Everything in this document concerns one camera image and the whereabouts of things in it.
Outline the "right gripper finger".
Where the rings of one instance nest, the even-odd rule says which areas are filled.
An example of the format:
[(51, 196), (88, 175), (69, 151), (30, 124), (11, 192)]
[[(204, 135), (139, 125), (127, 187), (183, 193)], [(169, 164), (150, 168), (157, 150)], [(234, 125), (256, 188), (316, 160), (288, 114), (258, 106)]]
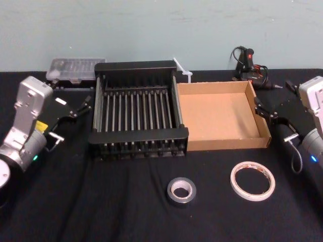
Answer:
[(277, 112), (270, 112), (258, 97), (254, 97), (255, 113), (264, 118), (268, 123), (275, 124), (278, 119)]
[(286, 87), (290, 90), (293, 94), (299, 95), (299, 85), (295, 85), (292, 81), (286, 81)]

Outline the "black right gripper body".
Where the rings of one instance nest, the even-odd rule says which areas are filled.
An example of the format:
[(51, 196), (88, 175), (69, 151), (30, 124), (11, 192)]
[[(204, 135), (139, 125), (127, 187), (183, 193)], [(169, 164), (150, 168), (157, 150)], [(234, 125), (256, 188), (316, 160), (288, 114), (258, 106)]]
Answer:
[(312, 115), (298, 98), (282, 102), (274, 112), (277, 113), (274, 125), (286, 125), (297, 133), (300, 139), (304, 139), (309, 132), (316, 128)]

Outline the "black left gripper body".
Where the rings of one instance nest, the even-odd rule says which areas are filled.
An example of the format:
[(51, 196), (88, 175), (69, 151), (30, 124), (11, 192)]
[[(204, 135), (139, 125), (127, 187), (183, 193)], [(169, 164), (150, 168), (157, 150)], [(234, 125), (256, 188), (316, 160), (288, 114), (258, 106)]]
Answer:
[(38, 117), (35, 129), (47, 136), (63, 122), (73, 122), (77, 118), (76, 110), (61, 98), (53, 98), (48, 107)]

